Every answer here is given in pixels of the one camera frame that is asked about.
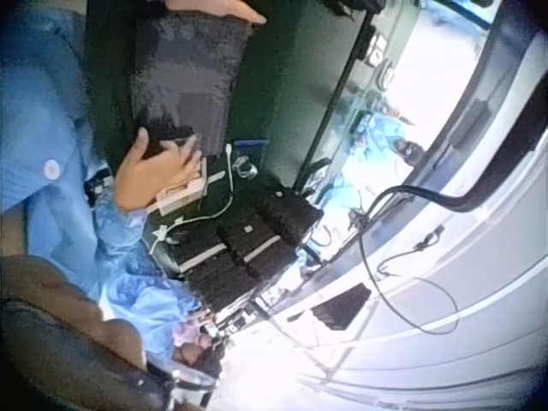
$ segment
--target hand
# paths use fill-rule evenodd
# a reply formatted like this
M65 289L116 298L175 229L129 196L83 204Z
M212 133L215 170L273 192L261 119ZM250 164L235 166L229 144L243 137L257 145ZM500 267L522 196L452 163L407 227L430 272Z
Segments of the hand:
M242 0L166 0L165 6L172 11L201 11L208 15L235 15L255 24L265 24L266 18Z
M140 128L116 173L114 201L120 211L144 208L162 189L181 186L197 176L201 152L192 154L195 137L181 148L173 141L162 141L164 152L144 160L148 140L148 132Z

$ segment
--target white cable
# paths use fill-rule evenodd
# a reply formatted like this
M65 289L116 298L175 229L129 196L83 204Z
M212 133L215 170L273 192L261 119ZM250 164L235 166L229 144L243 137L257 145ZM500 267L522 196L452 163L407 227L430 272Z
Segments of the white cable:
M173 230L175 227L179 227L180 225L183 225L183 224L196 223L197 221L210 220L212 218L220 217L232 205L232 200L234 199L234 181L232 180L232 167L230 164L230 154L232 153L232 145L227 144L225 148L225 152L226 152L226 164L229 169L229 184L230 184L229 202L224 206L224 208L221 211L218 211L211 216L196 217L196 218L191 218L189 220L185 220L183 219L183 217L179 217L179 218L176 218L175 222L171 226L169 226L167 229L162 229L162 226L160 226L160 229L157 231L154 231L153 233L156 236L156 240L154 240L154 242L151 245L151 250L148 252L150 255L154 253L154 250L156 249L156 246L159 244L159 242L164 241L168 233L171 230Z

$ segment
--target blue shirt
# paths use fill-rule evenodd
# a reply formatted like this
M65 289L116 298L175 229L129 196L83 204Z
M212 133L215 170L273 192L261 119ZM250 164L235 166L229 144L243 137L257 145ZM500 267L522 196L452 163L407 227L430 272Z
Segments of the blue shirt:
M399 139L405 138L407 133L407 124L375 111L366 125L366 148L356 150L347 161L355 163L354 171L358 176L363 176L361 180L364 182L384 182L384 188L399 184L395 168L398 156L393 146ZM366 190L359 193L358 188L362 186L354 187L339 175L333 182L333 188L324 197L325 213L337 214L351 208L366 210L375 196Z
M146 349L170 355L173 325L199 302L150 265L135 265L148 258L139 242L144 213L120 213L108 190L93 208L87 202L84 183L105 162L87 119L83 33L83 17L59 9L19 10L2 28L2 213L25 202L28 253L93 300L108 295Z

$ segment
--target dark green panel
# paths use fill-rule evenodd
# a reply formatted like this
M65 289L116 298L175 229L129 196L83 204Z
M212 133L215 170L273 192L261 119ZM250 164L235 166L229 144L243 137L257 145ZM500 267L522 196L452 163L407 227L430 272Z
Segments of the dark green panel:
M250 2L268 23L248 45L229 140L267 139L264 166L293 184L360 29L319 0Z
M134 139L130 76L134 71L133 0L93 0L86 15L86 69L96 146L116 171Z
M384 54L384 59L392 61L395 67L397 67L400 57L408 44L419 15L420 9L418 7L412 3L406 3L405 0L399 0L387 6L382 15L373 18L372 24L388 39L388 47ZM359 69L361 75L356 75L353 81L359 84L360 92L354 96L351 103L347 103L351 106L344 123L347 132L350 125L354 122L358 111L366 108L365 97L367 92L369 90L380 92L376 85L378 68L370 68L363 62L356 62L355 66ZM329 182L332 177L341 171L348 159L351 146L351 139L347 133L342 137L343 143L336 144L335 141L332 141L333 134L330 134L330 131L331 128L326 129L322 143L322 147L327 146L329 148L325 150L318 149L314 158L314 161L320 160L323 156L332 159L325 182Z

